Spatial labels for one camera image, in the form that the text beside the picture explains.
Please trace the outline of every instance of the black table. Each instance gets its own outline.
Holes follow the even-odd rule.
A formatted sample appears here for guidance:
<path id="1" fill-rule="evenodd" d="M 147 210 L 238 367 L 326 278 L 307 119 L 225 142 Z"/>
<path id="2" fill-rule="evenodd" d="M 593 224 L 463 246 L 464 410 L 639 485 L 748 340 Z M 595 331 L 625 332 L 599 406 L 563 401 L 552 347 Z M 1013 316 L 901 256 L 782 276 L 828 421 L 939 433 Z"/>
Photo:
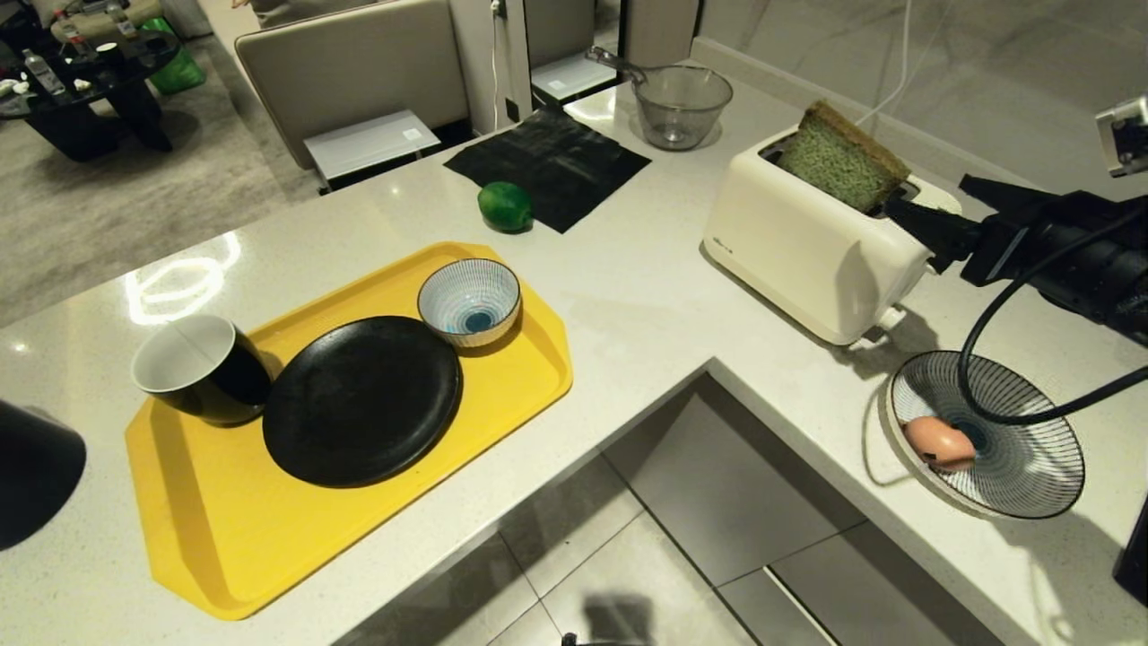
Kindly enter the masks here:
<path id="1" fill-rule="evenodd" d="M 24 119 L 61 153 L 78 162 L 88 161 L 116 149 L 116 129 L 111 119 L 101 118 L 90 103 L 107 99 L 121 122 L 156 150 L 171 150 L 171 140 L 160 127 L 162 110 L 147 87 L 147 78 L 160 71 L 179 53 L 180 42 L 171 33 L 141 30 L 131 52 L 116 64 L 102 61 L 49 60 L 52 69 L 68 86 L 60 95 L 44 95 L 33 89 L 23 96 L 10 94 L 0 99 L 0 119 Z M 72 80 L 83 78 L 92 87 L 79 92 Z"/>

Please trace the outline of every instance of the egg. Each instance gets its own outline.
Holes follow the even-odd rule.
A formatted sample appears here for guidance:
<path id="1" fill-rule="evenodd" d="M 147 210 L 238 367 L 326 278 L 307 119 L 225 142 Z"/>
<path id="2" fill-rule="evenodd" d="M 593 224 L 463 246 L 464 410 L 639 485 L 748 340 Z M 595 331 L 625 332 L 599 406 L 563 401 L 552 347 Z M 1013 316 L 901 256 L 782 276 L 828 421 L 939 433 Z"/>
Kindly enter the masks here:
<path id="1" fill-rule="evenodd" d="M 925 464 L 946 472 L 972 468 L 977 450 L 969 437 L 940 418 L 917 418 L 905 426 L 905 439 Z"/>

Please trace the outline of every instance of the marble wall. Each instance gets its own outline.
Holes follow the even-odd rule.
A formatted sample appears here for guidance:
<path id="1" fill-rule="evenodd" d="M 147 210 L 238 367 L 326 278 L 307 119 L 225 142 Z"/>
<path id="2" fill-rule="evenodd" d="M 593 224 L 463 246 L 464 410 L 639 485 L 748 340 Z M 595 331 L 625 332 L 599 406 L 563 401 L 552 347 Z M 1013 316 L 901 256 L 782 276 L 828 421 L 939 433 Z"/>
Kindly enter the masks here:
<path id="1" fill-rule="evenodd" d="M 867 106 L 901 77 L 905 0 L 707 0 L 699 36 Z M 1095 112 L 1148 87 L 1145 0 L 913 0 L 883 114 L 1048 189 L 1120 199 Z"/>

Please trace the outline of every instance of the bread slice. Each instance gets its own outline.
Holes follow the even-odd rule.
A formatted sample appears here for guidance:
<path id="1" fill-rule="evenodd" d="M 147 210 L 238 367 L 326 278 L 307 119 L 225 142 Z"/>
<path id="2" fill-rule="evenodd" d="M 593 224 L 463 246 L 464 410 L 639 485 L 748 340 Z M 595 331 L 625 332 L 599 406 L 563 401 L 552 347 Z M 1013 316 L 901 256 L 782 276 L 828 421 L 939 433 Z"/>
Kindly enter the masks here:
<path id="1" fill-rule="evenodd" d="M 879 207 L 909 176 L 909 168 L 824 100 L 805 110 L 782 169 L 861 212 Z"/>

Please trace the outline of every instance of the white toaster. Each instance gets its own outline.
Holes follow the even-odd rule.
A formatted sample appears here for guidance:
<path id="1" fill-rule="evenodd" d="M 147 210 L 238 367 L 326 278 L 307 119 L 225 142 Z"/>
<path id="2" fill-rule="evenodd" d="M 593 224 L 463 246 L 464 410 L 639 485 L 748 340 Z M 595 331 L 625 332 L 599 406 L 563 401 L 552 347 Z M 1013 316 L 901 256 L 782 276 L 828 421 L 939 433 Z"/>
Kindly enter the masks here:
<path id="1" fill-rule="evenodd" d="M 884 216 L 869 216 L 775 165 L 786 130 L 730 162 L 704 246 L 711 257 L 833 345 L 905 316 L 894 304 L 931 252 Z M 905 199 L 960 213 L 947 192 L 910 174 Z"/>

